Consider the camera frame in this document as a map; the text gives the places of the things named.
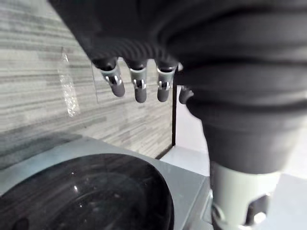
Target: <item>black bowl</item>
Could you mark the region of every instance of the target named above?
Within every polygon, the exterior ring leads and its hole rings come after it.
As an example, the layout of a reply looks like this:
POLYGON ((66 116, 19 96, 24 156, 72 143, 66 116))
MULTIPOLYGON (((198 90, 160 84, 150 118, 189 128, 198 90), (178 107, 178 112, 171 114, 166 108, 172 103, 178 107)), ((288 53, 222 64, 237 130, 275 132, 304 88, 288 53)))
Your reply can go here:
POLYGON ((122 154, 62 162, 0 198, 1 230, 172 230, 173 222, 162 175, 122 154))

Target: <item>white wall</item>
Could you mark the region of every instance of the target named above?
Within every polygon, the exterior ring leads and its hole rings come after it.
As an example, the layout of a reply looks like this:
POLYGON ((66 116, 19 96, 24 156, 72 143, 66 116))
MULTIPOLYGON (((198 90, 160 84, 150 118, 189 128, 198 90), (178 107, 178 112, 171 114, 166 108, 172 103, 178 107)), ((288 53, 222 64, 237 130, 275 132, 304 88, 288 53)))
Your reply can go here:
POLYGON ((207 142, 201 121, 194 117, 185 104, 178 100, 181 86, 177 87, 176 145, 190 150, 207 153, 207 142))

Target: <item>dark glossy bowl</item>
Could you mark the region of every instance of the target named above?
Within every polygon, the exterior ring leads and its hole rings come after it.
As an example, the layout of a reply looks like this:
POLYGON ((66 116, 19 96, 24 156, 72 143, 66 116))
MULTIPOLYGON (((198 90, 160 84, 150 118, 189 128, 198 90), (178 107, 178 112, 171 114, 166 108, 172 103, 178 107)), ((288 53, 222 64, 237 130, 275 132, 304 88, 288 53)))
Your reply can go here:
POLYGON ((62 162, 0 198, 1 230, 172 230, 173 220, 162 175, 121 154, 62 162))

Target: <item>black rubber fingertip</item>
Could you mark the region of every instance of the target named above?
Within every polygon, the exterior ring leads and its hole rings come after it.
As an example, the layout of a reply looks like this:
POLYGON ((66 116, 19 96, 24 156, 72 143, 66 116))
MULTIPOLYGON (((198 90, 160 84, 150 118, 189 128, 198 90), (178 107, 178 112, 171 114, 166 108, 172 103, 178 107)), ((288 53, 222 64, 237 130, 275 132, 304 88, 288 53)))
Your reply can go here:
POLYGON ((168 99, 168 95, 169 95, 169 90, 160 90, 158 89, 158 100, 160 102, 166 102, 168 99))
POLYGON ((143 103, 146 101, 147 99, 147 93, 146 93, 146 89, 136 89, 134 90, 134 95, 135 95, 135 100, 138 103, 143 103))
POLYGON ((125 94, 125 87, 123 83, 120 85, 113 85, 111 89, 114 95, 117 97, 122 97, 125 94))

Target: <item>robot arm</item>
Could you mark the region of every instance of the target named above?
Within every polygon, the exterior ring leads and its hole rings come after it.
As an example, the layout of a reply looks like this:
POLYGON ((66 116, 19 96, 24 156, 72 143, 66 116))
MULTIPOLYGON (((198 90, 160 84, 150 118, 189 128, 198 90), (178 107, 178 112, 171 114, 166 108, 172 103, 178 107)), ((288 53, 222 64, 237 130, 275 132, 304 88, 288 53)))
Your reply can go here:
POLYGON ((117 57, 138 102, 147 59, 158 63, 160 101, 182 63, 174 81, 192 90, 187 107, 203 124, 214 228, 262 222, 307 115, 307 1, 49 1, 116 96, 117 57))

